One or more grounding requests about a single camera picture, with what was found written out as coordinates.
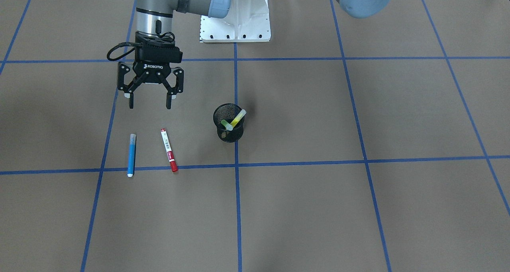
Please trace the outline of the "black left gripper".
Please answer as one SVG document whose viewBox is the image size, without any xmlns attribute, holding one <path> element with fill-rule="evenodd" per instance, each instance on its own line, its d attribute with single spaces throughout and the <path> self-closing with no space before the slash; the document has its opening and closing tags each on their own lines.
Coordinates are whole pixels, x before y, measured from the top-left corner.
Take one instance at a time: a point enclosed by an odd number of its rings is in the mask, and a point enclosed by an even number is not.
<svg viewBox="0 0 510 272">
<path fill-rule="evenodd" d="M 173 99 L 184 90 L 184 69 L 171 67 L 171 64 L 181 63 L 183 55 L 175 45 L 175 34 L 136 32 L 135 43 L 133 67 L 124 62 L 117 63 L 117 89 L 129 99 L 129 108 L 133 109 L 134 92 L 142 83 L 162 84 L 167 90 L 165 105 L 170 110 Z M 135 76 L 126 83 L 126 74 L 130 72 Z M 171 75 L 175 77 L 174 85 L 167 80 Z"/>
</svg>

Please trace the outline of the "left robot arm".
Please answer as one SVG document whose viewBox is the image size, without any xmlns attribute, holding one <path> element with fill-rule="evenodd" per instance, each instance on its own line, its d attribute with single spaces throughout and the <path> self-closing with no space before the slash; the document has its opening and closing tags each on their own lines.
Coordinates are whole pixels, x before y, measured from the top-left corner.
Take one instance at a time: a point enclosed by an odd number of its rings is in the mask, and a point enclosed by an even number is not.
<svg viewBox="0 0 510 272">
<path fill-rule="evenodd" d="M 183 92 L 184 71 L 171 67 L 182 62 L 176 46 L 173 15 L 201 17 L 202 42 L 268 42 L 271 39 L 267 0 L 135 0 L 134 42 L 122 42 L 107 53 L 117 61 L 117 89 L 134 107 L 134 92 L 142 84 L 162 84 L 165 105 Z"/>
</svg>

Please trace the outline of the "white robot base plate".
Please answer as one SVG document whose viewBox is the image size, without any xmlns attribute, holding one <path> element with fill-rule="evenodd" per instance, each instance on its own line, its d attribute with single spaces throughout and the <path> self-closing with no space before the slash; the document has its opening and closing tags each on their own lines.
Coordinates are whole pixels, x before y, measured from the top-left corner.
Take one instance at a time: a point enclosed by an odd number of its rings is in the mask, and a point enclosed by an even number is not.
<svg viewBox="0 0 510 272">
<path fill-rule="evenodd" d="M 269 42 L 268 0 L 231 0 L 223 19 L 202 16 L 200 41 L 205 43 Z"/>
</svg>

